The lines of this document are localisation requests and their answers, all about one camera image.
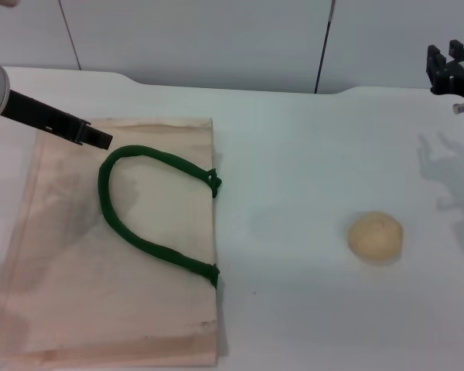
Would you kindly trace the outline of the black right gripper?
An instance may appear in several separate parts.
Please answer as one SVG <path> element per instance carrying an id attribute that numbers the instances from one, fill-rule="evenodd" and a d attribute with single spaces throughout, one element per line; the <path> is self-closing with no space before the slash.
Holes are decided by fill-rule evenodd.
<path id="1" fill-rule="evenodd" d="M 449 55 L 454 59 L 446 62 L 435 45 L 428 46 L 426 73 L 434 95 L 452 94 L 464 98 L 464 45 L 457 39 L 449 42 Z"/>

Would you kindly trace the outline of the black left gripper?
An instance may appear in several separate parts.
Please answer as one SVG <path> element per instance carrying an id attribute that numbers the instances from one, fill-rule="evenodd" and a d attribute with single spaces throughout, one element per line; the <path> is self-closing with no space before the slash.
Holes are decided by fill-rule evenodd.
<path id="1" fill-rule="evenodd" d="M 94 128 L 87 121 L 14 90 L 9 92 L 1 116 L 78 145 L 108 150 L 113 139 L 112 135 Z"/>

